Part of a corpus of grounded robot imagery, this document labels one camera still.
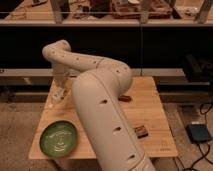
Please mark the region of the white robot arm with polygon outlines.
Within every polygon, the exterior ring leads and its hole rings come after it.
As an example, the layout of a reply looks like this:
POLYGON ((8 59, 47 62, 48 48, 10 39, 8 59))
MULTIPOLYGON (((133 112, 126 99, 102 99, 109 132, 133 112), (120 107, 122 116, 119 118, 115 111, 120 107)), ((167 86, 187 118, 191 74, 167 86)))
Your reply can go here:
POLYGON ((131 87, 131 68, 108 57, 73 53, 65 40, 45 46, 42 54, 52 64, 57 101, 69 70, 80 72, 72 83, 72 100, 102 171, 156 171, 119 104, 131 87))

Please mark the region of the brown block behind arm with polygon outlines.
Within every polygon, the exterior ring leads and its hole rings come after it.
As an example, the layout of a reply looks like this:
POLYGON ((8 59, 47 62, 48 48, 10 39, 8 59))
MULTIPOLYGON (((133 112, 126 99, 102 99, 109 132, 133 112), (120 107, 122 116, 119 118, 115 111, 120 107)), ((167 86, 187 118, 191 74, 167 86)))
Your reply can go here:
POLYGON ((122 102, 130 102, 132 100, 131 96, 127 96, 127 95, 122 95, 118 98, 119 101, 122 102))

